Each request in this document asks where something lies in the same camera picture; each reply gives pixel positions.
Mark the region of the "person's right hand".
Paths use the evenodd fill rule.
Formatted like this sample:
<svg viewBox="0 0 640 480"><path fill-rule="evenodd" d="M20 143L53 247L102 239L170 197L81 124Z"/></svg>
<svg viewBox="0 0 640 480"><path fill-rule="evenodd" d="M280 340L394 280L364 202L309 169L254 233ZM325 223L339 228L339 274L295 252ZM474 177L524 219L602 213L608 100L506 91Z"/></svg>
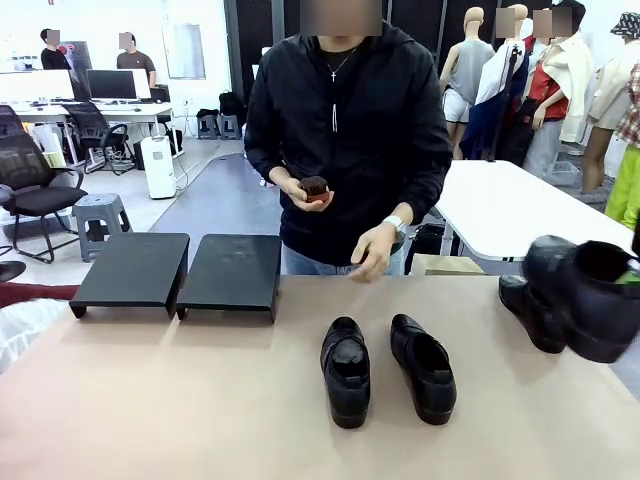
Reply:
<svg viewBox="0 0 640 480"><path fill-rule="evenodd" d="M304 211L312 211L321 206L321 203L307 201L307 195L301 188L301 183L292 177L286 168L281 166L274 167L270 170L268 176L271 182L285 193L297 208Z"/></svg>

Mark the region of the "person's left hand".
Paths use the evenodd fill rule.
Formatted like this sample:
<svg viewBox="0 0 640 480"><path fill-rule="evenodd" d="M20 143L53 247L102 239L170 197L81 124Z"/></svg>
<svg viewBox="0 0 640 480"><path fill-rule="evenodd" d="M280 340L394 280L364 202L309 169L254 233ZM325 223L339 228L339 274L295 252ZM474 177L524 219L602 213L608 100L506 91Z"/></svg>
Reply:
<svg viewBox="0 0 640 480"><path fill-rule="evenodd" d="M396 228L385 221L362 234L351 256L356 268L349 277L358 283L372 283L388 269Z"/></svg>

